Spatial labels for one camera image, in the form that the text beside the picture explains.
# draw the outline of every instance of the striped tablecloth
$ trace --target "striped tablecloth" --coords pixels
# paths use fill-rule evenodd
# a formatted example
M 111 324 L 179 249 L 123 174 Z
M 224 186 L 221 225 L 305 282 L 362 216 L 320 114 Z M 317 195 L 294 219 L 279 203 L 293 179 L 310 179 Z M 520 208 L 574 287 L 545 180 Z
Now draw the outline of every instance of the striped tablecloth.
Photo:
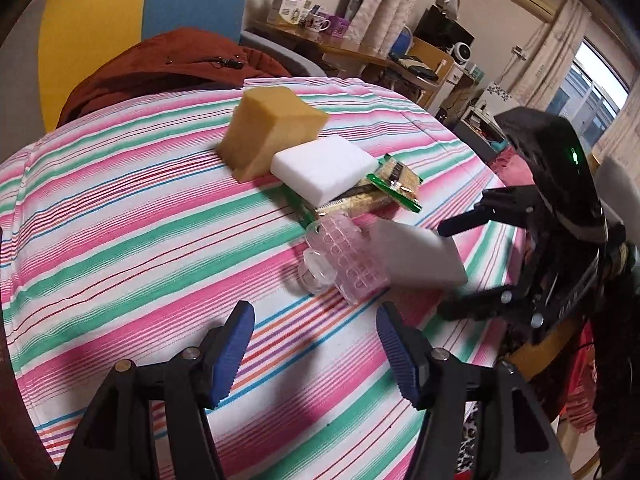
M 376 157 L 424 179 L 433 228 L 502 184 L 417 105 L 359 80 L 280 79 Z M 1 294 L 12 365 L 46 449 L 62 459 L 83 410 L 121 357 L 169 359 L 198 344 L 237 300 L 256 327 L 232 388 L 209 415 L 230 478 L 400 479 L 422 415 L 403 400 L 376 335 L 383 300 L 434 346 L 491 364 L 491 324 L 443 322 L 436 291 L 386 290 L 348 305 L 296 278 L 304 230 L 271 175 L 237 184 L 215 152 L 241 90 L 145 97 L 75 121 L 0 166 Z M 363 224 L 370 216 L 360 219 Z M 490 223 L 456 237 L 470 288 L 514 277 L 524 235 Z M 159 465 L 173 475 L 161 403 Z

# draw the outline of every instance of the yellow sponge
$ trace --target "yellow sponge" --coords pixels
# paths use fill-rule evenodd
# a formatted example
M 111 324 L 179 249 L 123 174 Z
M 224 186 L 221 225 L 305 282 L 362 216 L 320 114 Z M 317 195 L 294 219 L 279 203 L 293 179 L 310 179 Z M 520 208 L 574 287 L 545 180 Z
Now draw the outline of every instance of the yellow sponge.
M 238 182 L 269 173 L 273 155 L 318 138 L 328 114 L 306 104 L 285 86 L 245 90 L 218 155 Z

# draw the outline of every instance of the black monitor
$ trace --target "black monitor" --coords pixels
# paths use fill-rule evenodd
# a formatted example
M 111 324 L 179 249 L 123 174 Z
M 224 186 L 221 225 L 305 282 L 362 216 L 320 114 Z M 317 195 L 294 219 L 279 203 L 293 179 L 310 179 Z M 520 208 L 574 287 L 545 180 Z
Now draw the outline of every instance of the black monitor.
M 445 51 L 456 43 L 471 46 L 474 40 L 458 22 L 447 18 L 436 6 L 431 6 L 431 9 L 423 14 L 414 36 Z

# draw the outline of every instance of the brown jacket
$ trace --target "brown jacket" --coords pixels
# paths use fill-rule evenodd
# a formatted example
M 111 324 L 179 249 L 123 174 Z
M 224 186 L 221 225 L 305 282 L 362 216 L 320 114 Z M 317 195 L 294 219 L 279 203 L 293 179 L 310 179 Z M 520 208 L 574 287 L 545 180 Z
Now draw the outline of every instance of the brown jacket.
M 246 78 L 289 75 L 259 50 L 213 32 L 179 28 L 132 46 L 82 81 L 66 100 L 58 126 L 142 95 L 207 82 L 238 88 Z

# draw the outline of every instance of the white foam block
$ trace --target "white foam block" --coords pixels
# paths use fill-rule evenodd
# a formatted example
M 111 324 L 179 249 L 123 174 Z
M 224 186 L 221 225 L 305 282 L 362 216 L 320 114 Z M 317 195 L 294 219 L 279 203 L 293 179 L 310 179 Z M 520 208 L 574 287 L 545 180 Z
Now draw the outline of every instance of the white foam block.
M 378 168 L 378 160 L 341 136 L 322 137 L 276 153 L 271 173 L 318 207 Z
M 382 218 L 369 234 L 392 285 L 453 288 L 468 281 L 453 238 Z

